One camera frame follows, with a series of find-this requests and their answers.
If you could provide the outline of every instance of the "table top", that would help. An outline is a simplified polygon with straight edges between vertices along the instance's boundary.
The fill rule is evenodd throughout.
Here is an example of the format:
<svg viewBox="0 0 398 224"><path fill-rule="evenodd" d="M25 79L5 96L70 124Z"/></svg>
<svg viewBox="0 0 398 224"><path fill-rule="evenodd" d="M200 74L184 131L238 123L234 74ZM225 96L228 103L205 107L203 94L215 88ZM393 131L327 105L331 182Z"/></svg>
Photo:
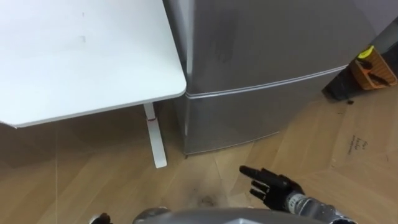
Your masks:
<svg viewBox="0 0 398 224"><path fill-rule="evenodd" d="M0 33L0 122L10 126L185 91L161 0L1 2Z"/></svg>

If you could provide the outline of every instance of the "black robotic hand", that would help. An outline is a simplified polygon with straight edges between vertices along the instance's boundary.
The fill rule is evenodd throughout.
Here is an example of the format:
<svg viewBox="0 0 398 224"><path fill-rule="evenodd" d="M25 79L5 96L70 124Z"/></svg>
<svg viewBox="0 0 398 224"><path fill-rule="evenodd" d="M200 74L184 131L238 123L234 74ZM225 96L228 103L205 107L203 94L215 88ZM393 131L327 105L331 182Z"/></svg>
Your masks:
<svg viewBox="0 0 398 224"><path fill-rule="evenodd" d="M289 195L293 192L304 195L301 186L284 175L276 175L264 168L257 170L247 166L241 166L239 171L252 178L251 185L254 189L252 188L250 193L272 210L289 212L285 206Z"/></svg>
<svg viewBox="0 0 398 224"><path fill-rule="evenodd" d="M112 224L111 217L107 213L94 216L88 224Z"/></svg>

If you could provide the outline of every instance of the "table leg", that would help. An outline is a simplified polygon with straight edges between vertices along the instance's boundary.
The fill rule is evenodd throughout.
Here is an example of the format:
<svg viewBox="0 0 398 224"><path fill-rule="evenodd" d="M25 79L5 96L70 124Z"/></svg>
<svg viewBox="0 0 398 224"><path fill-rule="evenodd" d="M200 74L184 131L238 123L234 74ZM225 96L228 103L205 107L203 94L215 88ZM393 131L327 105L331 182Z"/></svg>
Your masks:
<svg viewBox="0 0 398 224"><path fill-rule="evenodd" d="M164 152L162 136L160 135L159 124L157 122L154 105L152 103L144 104L145 114L147 116L147 125L152 146L152 153L156 168L167 166L166 155Z"/></svg>

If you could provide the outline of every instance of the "floor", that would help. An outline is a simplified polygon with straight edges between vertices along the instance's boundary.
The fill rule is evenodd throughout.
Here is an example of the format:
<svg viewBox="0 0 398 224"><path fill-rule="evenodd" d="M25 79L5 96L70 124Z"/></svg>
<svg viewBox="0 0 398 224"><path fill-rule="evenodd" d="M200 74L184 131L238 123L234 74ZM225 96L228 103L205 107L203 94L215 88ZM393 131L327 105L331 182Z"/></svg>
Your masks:
<svg viewBox="0 0 398 224"><path fill-rule="evenodd" d="M87 223L108 212L264 207L240 165L285 174L360 223L398 222L398 88L345 102L318 96L279 134L181 153L170 102L159 105L169 165L155 169L141 106L23 129L0 126L0 223Z"/></svg>

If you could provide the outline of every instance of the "refrigerator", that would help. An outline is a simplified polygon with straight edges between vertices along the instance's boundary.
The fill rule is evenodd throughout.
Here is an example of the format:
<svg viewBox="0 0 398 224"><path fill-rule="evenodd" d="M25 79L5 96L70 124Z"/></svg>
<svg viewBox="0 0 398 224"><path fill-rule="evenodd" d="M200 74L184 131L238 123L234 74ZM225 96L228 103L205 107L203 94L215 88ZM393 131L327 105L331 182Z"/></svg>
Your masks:
<svg viewBox="0 0 398 224"><path fill-rule="evenodd" d="M369 17L369 2L164 0L187 79L183 152L277 133L398 15Z"/></svg>

